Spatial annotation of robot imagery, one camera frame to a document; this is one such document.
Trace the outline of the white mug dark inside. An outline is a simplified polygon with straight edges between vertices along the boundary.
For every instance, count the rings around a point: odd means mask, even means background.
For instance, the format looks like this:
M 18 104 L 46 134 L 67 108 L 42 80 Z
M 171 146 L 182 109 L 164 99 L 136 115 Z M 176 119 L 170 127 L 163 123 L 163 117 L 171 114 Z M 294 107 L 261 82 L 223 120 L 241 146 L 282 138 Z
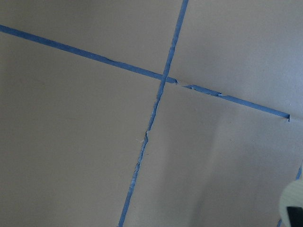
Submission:
M 285 227 L 303 226 L 303 180 L 300 177 L 283 189 L 279 199 L 279 214 Z

